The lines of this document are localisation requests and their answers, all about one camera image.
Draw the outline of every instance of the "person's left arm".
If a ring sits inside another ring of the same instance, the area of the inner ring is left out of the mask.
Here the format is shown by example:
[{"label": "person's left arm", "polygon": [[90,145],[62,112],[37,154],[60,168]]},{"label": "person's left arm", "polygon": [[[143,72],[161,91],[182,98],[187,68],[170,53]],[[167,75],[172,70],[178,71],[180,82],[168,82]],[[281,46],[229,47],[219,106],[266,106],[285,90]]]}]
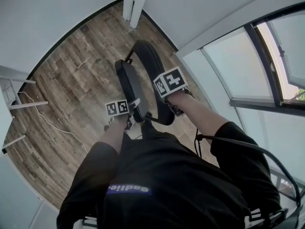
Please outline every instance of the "person's left arm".
[{"label": "person's left arm", "polygon": [[83,160],[61,205],[57,229],[72,229],[105,196],[116,173],[126,120],[127,116],[116,118]]}]

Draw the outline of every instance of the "person's right arm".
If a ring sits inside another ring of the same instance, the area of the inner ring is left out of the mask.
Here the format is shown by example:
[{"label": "person's right arm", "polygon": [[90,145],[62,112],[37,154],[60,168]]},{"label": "person's right arm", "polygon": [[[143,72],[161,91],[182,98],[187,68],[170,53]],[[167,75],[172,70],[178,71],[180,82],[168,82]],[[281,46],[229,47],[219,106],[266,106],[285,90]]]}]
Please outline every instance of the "person's right arm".
[{"label": "person's right arm", "polygon": [[[179,107],[203,135],[230,138],[251,144],[248,137],[235,123],[215,113],[184,92],[175,92],[168,101]],[[216,156],[220,169],[244,193],[250,209],[260,208],[269,214],[281,209],[280,197],[270,179],[267,160],[262,153],[225,141],[213,140],[211,153]]]}]

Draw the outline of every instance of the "black baseboard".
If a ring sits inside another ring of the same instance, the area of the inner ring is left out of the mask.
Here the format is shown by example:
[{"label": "black baseboard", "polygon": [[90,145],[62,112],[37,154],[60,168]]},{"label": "black baseboard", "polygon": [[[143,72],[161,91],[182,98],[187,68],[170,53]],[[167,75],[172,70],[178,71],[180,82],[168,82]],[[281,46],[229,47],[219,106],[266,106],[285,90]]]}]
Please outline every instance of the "black baseboard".
[{"label": "black baseboard", "polygon": [[[62,38],[59,39],[59,41],[57,41],[51,48],[50,50],[42,57],[42,59],[40,59],[40,61],[38,62],[38,64],[34,67],[34,69],[31,71],[31,73],[29,74],[29,76],[27,77],[27,80],[30,80],[31,77],[34,75],[34,73],[37,71],[37,69],[41,66],[41,64],[49,57],[49,55],[64,41],[66,40],[73,32],[75,32],[77,29],[79,29],[82,25],[84,25],[85,23],[87,23],[89,20],[91,20],[92,18],[94,18],[96,15],[98,15],[99,13],[105,11],[106,9],[116,5],[119,2],[122,2],[124,0],[116,0],[113,1],[111,3],[109,3],[108,5],[106,5],[105,7],[101,8],[100,10],[96,11],[95,13],[93,13],[92,15],[88,16],[86,19],[84,19],[83,21],[81,21],[80,23],[78,23],[76,26],[74,26],[71,30],[69,30]],[[160,32],[162,34],[162,36],[168,41],[168,43],[174,48],[174,50],[177,52],[178,48],[173,44],[173,42],[168,38],[168,36],[161,30],[161,28],[155,23],[155,21],[153,21],[153,19],[144,11],[142,10],[142,14],[154,25],[154,27],[158,30],[158,32]],[[26,86],[26,83],[24,83],[21,88],[20,88],[20,92],[24,89],[24,87]]]},{"label": "black baseboard", "polygon": [[155,28],[157,28],[158,32],[160,32],[162,36],[167,40],[167,42],[172,46],[172,48],[174,48],[175,52],[178,52],[178,48],[175,46],[175,44],[168,38],[164,31],[161,30],[161,28],[156,24],[156,22],[148,15],[148,13],[142,10],[142,14],[150,21],[151,24],[154,25]]}]

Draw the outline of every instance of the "forearm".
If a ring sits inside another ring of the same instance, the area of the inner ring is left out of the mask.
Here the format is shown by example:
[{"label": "forearm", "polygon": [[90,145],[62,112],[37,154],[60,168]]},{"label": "forearm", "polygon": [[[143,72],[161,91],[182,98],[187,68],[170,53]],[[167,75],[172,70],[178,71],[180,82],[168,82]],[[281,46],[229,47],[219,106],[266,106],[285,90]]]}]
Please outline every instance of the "forearm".
[{"label": "forearm", "polygon": [[118,154],[121,151],[127,119],[128,115],[116,117],[108,130],[99,139],[100,142],[107,143],[113,147]]},{"label": "forearm", "polygon": [[168,96],[168,101],[178,106],[203,135],[215,135],[228,120],[182,91]]}]

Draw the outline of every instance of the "purple logo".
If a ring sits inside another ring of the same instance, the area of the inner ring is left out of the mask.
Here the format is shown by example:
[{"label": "purple logo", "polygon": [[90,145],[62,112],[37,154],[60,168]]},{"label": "purple logo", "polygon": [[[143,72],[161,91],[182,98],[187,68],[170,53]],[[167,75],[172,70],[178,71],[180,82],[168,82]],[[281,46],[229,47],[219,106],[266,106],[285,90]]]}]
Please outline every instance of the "purple logo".
[{"label": "purple logo", "polygon": [[115,193],[142,193],[142,194],[151,194],[151,191],[147,187],[141,187],[139,185],[132,184],[112,184],[108,187],[106,194],[115,194]]}]

